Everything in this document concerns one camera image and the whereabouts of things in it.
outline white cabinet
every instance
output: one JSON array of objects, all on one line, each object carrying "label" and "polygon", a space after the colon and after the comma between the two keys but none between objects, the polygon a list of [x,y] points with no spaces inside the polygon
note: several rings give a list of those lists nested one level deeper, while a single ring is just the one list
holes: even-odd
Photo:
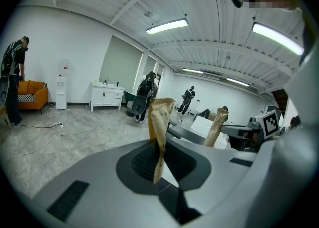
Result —
[{"label": "white cabinet", "polygon": [[118,106],[121,108],[124,88],[116,87],[115,84],[91,83],[91,111],[94,106]]}]

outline gray tile floor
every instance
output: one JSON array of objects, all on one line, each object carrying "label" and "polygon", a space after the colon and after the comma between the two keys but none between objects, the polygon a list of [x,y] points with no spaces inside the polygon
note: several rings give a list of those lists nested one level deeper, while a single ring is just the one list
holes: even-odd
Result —
[{"label": "gray tile floor", "polygon": [[[2,168],[12,185],[31,198],[52,178],[84,157],[149,138],[147,119],[142,125],[135,123],[134,117],[126,115],[126,107],[121,110],[95,107],[90,112],[89,107],[69,106],[67,110],[59,110],[57,116],[47,116],[54,111],[44,109],[43,115],[38,111],[22,111],[21,124],[45,127],[62,121],[65,131],[61,133],[60,128],[13,126],[10,130],[4,121],[0,121]],[[171,119],[178,121],[176,109]],[[188,129],[192,119],[193,116],[185,115],[184,123],[179,125]],[[35,153],[15,157],[39,149],[51,140]]]}]

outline backpack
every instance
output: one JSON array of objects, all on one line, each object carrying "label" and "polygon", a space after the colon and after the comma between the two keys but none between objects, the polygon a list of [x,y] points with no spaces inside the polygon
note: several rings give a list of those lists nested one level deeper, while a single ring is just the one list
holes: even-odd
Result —
[{"label": "backpack", "polygon": [[15,64],[15,54],[16,51],[23,48],[22,44],[19,44],[16,48],[14,47],[14,44],[16,42],[13,42],[8,50],[5,52],[3,56],[3,61],[1,64],[1,76],[3,77],[9,77],[14,73],[14,70],[19,66]]},{"label": "backpack", "polygon": [[153,93],[153,82],[146,78],[138,87],[138,95],[148,98]]},{"label": "backpack", "polygon": [[184,95],[183,105],[188,106],[190,104],[190,101],[191,101],[191,92],[187,90],[186,94]]},{"label": "backpack", "polygon": [[185,99],[191,99],[191,92],[189,90],[185,94]]}]

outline fluorescent light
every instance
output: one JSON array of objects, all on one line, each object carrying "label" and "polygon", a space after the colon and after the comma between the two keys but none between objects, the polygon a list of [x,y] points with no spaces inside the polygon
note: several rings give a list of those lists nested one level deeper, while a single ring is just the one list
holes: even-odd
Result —
[{"label": "fluorescent light", "polygon": [[244,82],[241,82],[241,81],[237,81],[237,80],[235,80],[235,79],[228,78],[227,80],[228,80],[228,81],[231,81],[231,82],[239,83],[239,84],[244,85],[244,86],[246,86],[246,87],[249,87],[249,86],[250,86],[250,85],[247,84],[247,83],[244,83]]},{"label": "fluorescent light", "polygon": [[285,35],[277,32],[269,27],[255,23],[253,26],[253,32],[261,34],[265,37],[268,37],[268,38],[276,41],[277,43],[282,44],[283,46],[285,46],[289,50],[293,51],[297,55],[302,55],[302,53],[304,52],[304,49],[300,45],[298,45],[297,43],[295,43],[294,41],[292,41],[291,39],[289,39]]},{"label": "fluorescent light", "polygon": [[184,27],[188,26],[188,22],[185,18],[178,19],[178,20],[173,20],[171,22],[167,22],[161,25],[157,25],[154,27],[151,27],[149,29],[146,29],[147,34],[155,34],[161,31],[173,29],[173,28],[178,28],[178,27]]},{"label": "fluorescent light", "polygon": [[191,73],[197,73],[197,74],[203,74],[204,72],[202,71],[197,71],[197,70],[192,70],[192,69],[186,69],[186,68],[183,68],[183,70],[185,72],[191,72]]}]

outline paper bag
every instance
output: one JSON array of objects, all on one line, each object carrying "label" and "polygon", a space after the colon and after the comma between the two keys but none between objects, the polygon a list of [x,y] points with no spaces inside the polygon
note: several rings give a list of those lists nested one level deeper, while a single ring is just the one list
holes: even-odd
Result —
[{"label": "paper bag", "polygon": [[228,111],[221,108],[217,109],[217,116],[215,118],[213,126],[211,126],[204,146],[213,147],[220,133],[221,126],[224,124],[224,121],[228,115]]},{"label": "paper bag", "polygon": [[166,131],[171,112],[174,108],[174,100],[171,98],[156,99],[149,107],[148,122],[150,139],[157,139],[159,145],[159,161],[155,167],[153,184],[162,177],[164,169],[164,154],[166,144]]}]

